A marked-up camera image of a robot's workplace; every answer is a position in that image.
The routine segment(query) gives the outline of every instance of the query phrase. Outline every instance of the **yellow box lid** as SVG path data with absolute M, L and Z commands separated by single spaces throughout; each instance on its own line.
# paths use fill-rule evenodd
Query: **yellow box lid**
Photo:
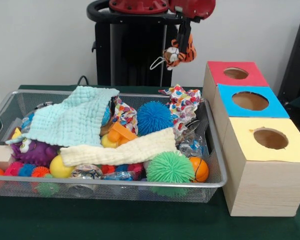
M 230 117 L 230 123 L 248 161 L 300 163 L 300 132 L 290 119 Z

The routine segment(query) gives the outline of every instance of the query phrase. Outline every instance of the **green spiky ball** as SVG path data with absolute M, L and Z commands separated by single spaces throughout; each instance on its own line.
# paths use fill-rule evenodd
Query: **green spiky ball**
M 44 175 L 47 179 L 53 179 L 51 174 Z M 42 197 L 49 198 L 60 191 L 60 186 L 54 182 L 40 182 L 36 187 Z
M 149 182 L 190 183 L 195 178 L 195 171 L 186 156 L 177 152 L 163 152 L 149 163 L 146 177 Z M 152 187 L 151 190 L 167 197 L 183 197 L 188 193 L 184 187 Z

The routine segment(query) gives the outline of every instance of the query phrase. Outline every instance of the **stacked wooden boxes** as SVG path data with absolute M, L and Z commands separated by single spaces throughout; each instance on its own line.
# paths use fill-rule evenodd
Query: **stacked wooden boxes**
M 291 217 L 300 205 L 300 132 L 253 62 L 208 62 L 208 99 L 231 216 Z

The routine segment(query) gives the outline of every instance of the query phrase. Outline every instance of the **metal basket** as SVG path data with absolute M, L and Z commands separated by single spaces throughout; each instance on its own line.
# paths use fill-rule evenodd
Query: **metal basket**
M 10 93 L 0 105 L 0 145 L 5 144 L 7 136 L 16 127 L 16 118 L 22 119 L 41 103 L 61 103 L 69 94 L 70 91 L 39 90 Z M 164 95 L 121 94 L 120 97 L 136 110 L 149 101 L 164 104 L 169 101 Z M 209 177 L 205 183 L 0 176 L 0 196 L 207 203 L 217 188 L 226 183 L 227 174 L 209 103 L 200 104 L 196 113 L 200 120 L 196 133 L 202 136 L 207 146 L 204 159 L 209 167 Z

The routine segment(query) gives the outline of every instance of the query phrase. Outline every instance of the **red robot part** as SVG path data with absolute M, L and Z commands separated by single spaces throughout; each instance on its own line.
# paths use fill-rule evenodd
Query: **red robot part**
M 216 0 L 169 0 L 172 12 L 180 12 L 186 18 L 208 18 L 216 7 Z
M 110 0 L 112 10 L 126 14 L 160 14 L 166 12 L 168 4 L 164 0 Z

